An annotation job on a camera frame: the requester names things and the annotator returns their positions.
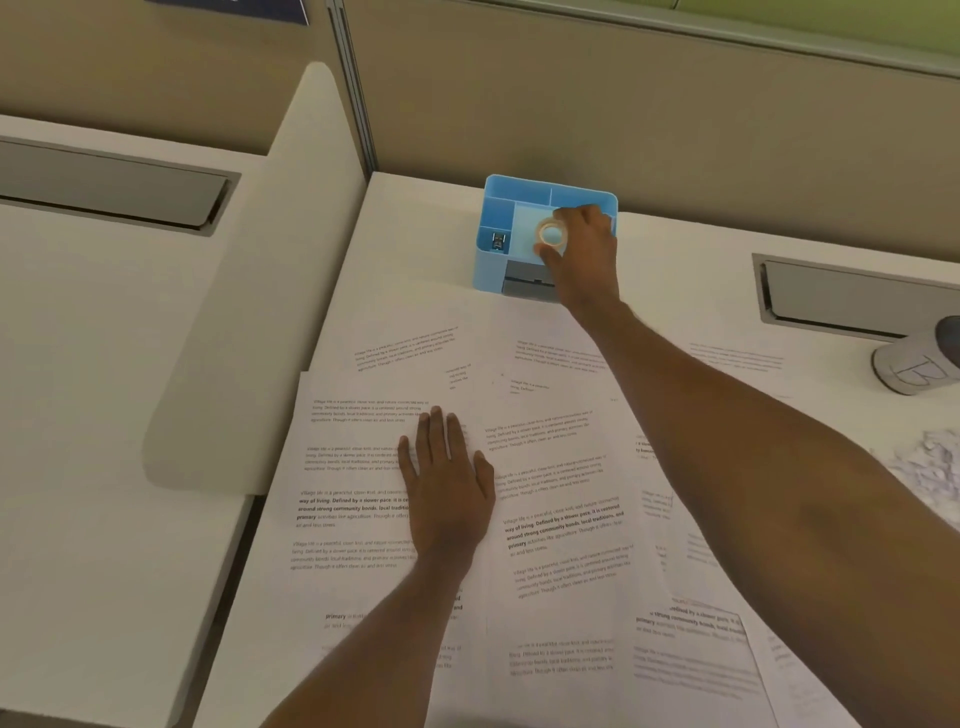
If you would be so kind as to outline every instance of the cubicle wall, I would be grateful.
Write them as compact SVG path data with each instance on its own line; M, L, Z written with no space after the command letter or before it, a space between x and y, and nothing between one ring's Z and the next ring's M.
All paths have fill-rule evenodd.
M960 260L960 82L454 0L346 0L380 169Z
M0 2L0 113L265 154L310 61L349 109L324 0L304 5L309 28L144 0Z
M572 182L627 210L960 260L960 81L484 3L343 2L384 171ZM326 2L305 5L309 28L2 3L0 112L266 152L308 61L349 109Z

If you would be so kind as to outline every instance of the tape roll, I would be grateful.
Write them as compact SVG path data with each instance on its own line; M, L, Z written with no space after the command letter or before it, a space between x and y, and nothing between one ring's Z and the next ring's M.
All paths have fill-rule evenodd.
M543 239L543 231L548 228L555 228L560 231L560 242L551 243L549 240ZM566 245L566 224L563 220L557 220L553 217L548 217L543 220L540 220L540 224L537 225L537 231L535 233L538 243L543 243L543 245L549 245L551 248L559 250L564 245Z

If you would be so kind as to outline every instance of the finger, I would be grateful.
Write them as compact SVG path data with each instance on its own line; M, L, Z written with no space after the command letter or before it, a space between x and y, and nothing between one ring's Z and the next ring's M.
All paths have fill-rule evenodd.
M446 440L444 439L444 411L440 407L430 410L430 456L433 462L447 459Z
M493 465L480 450L473 454L473 469L477 473L477 485L491 506L496 502L496 490L493 488Z
M420 421L417 423L417 460L420 461L420 472L424 468L429 468L430 463L430 415L426 412L420 413Z
M544 245L543 243L537 243L537 245L534 246L534 255L540 256L540 260L543 261L543 265L545 265L547 270L552 274L557 273L558 266L563 260L563 257L557 253L556 250L551 248L549 245Z
M585 205L583 211L588 225L604 232L611 231L613 219L610 215L604 214L599 205Z
M450 444L450 459L469 462L467 455L467 440L464 439L464 429L460 427L460 420L452 412L446 416L446 440Z
M579 207L557 207L553 211L555 220L566 223L566 229L569 232L580 230L587 225L587 218Z
M414 470L414 462L410 459L410 441L407 440L406 435L400 438L400 444L396 446L396 459L400 463L403 484L407 486L407 497L410 497L414 488L417 487L417 471Z

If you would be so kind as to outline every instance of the left hand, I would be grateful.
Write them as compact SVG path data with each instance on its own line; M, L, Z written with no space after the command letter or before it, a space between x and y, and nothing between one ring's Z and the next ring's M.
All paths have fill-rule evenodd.
M400 438L397 455L410 502L410 531L418 556L429 552L466 555L487 535L496 502L493 466L479 450L473 467L457 416L446 417L450 454L446 454L444 413L434 407L420 415L417 426L417 459L410 459L410 443Z

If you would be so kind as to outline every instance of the desk surface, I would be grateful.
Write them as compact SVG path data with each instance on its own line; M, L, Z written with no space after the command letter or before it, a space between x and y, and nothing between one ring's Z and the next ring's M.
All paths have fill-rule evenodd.
M338 341L364 311L490 295L470 288L482 199L480 189L374 175L313 371L337 361ZM960 387L942 390L936 401L887 392L868 364L876 341L762 324L751 253L950 282L960 282L960 265L636 214L620 216L619 239L621 292L641 317L675 340L708 329L716 338L735 334L790 350L801 358L795 365L803 375L823 389L813 403L822 408L817 414L855 439L884 449L904 439L909 444L924 427L960 425ZM419 285L423 282L434 285ZM864 417L864 407L877 416ZM906 417L893 416L904 412ZM273 527L268 511L270 503L260 532ZM304 646L316 631L310 626L317 622L315 605L286 595L276 599L282 576L269 571L276 555L257 538L196 728L255 728L317 660Z
M261 159L0 117L0 135L243 174L212 237L0 205L0 709L163 728L249 509L140 448Z

